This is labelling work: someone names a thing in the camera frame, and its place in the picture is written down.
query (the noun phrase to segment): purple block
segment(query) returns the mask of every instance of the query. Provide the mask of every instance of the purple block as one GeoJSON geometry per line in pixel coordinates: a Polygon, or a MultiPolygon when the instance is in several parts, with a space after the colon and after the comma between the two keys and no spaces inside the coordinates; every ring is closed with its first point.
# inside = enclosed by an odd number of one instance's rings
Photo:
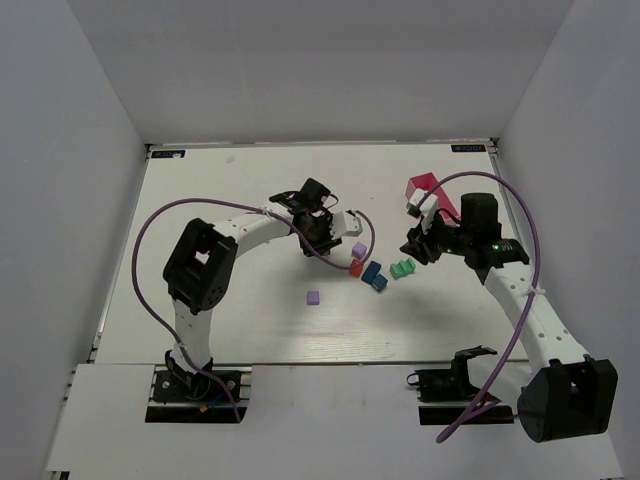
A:
{"type": "Polygon", "coordinates": [[[307,292],[307,305],[320,305],[320,292],[309,290],[307,292]]]}
{"type": "Polygon", "coordinates": [[[353,246],[353,250],[351,250],[351,254],[356,257],[358,260],[362,260],[364,256],[367,254],[367,246],[358,242],[353,246]]]}

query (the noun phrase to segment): blue block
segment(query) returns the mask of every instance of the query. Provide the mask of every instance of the blue block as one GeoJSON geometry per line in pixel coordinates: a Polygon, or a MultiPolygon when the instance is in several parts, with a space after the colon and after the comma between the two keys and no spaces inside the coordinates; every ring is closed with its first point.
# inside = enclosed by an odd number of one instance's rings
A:
{"type": "Polygon", "coordinates": [[[381,268],[382,268],[382,265],[380,265],[378,262],[371,262],[369,266],[366,268],[366,270],[364,271],[364,273],[362,274],[362,277],[360,277],[360,279],[364,283],[368,283],[369,285],[371,285],[371,282],[373,282],[373,279],[376,278],[376,275],[378,274],[381,268]]]}
{"type": "Polygon", "coordinates": [[[381,292],[387,286],[387,278],[384,275],[376,275],[376,278],[371,282],[371,286],[375,288],[378,292],[381,292]]]}

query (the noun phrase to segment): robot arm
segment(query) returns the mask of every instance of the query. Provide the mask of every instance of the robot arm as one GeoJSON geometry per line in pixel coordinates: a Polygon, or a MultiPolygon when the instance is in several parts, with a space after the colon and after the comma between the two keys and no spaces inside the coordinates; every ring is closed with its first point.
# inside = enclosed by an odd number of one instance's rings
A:
{"type": "MultiPolygon", "coordinates": [[[[332,213],[324,207],[329,194],[310,178],[298,192],[271,197],[263,206],[264,215],[247,213],[215,224],[196,218],[187,224],[163,277],[169,285],[181,346],[197,367],[210,370],[213,365],[209,347],[212,311],[227,292],[235,260],[292,233],[289,225],[271,214],[300,230],[322,255],[340,245],[342,237],[362,233],[362,224],[353,212],[332,213]]],[[[312,255],[302,242],[300,246],[305,255],[312,255]]],[[[174,345],[165,360],[169,370],[195,391],[198,374],[185,360],[180,345],[174,345]]]]}
{"type": "MultiPolygon", "coordinates": [[[[530,293],[529,258],[515,239],[503,239],[498,203],[493,195],[462,196],[461,218],[447,226],[435,195],[417,208],[418,190],[408,209],[420,223],[407,235],[401,251],[423,264],[442,253],[461,255],[480,282],[502,306],[515,327],[530,293]]],[[[606,431],[617,373],[609,360],[594,360],[569,333],[542,292],[536,292],[520,341],[529,369],[507,363],[491,394],[517,408],[520,422],[536,442],[606,431]]],[[[494,350],[477,347],[458,352],[452,362],[454,383],[462,392],[477,392],[493,371],[494,350]]]]}

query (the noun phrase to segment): white table surface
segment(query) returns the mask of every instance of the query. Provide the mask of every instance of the white table surface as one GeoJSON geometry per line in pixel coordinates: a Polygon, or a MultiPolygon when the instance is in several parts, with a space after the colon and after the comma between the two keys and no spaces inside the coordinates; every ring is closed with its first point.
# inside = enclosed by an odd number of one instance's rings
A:
{"type": "MultiPolygon", "coordinates": [[[[340,197],[340,209],[360,209],[377,232],[372,260],[389,265],[416,220],[405,213],[407,180],[433,172],[439,179],[463,170],[492,172],[486,153],[451,152],[449,145],[339,145],[191,148],[184,158],[150,159],[125,255],[106,317],[96,363],[160,364],[172,347],[169,334],[139,305],[130,279],[133,242],[158,207],[183,197],[213,197],[259,206],[308,177],[340,197]]],[[[467,192],[491,192],[500,203],[503,235],[512,236],[497,185],[463,178],[445,186],[459,208],[467,192]]],[[[184,226],[242,212],[214,206],[181,206],[150,228],[140,254],[139,278],[150,303],[173,323],[162,269],[184,226]]],[[[368,232],[358,240],[369,243],[368,232]]],[[[348,264],[356,239],[334,250],[348,264]]],[[[263,245],[235,263],[229,290],[213,314],[211,347],[223,364],[447,361],[457,350],[479,344],[498,351],[512,328],[497,302],[462,258],[444,255],[418,265],[387,289],[370,286],[317,259],[306,258],[290,236],[263,245]],[[306,305],[307,290],[320,291],[320,305],[306,305]]],[[[520,345],[512,359],[526,359],[520,345]]]]}
{"type": "Polygon", "coordinates": [[[71,480],[599,480],[621,475],[608,434],[531,441],[519,423],[435,443],[410,365],[257,366],[240,425],[146,424],[154,367],[80,365],[47,468],[71,480]]]}

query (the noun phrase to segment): wall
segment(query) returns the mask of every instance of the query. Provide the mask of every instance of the wall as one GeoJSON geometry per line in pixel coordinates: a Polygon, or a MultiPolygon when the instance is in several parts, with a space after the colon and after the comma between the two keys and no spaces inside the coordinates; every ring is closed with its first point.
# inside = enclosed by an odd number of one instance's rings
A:
{"type": "Polygon", "coordinates": [[[0,15],[0,476],[40,478],[86,360],[144,146],[64,0],[0,15]]]}
{"type": "Polygon", "coordinates": [[[542,237],[544,286],[620,377],[611,437],[640,478],[640,3],[578,1],[500,142],[542,237]]]}
{"type": "Polygon", "coordinates": [[[571,0],[70,0],[148,143],[499,135],[571,0]]]}

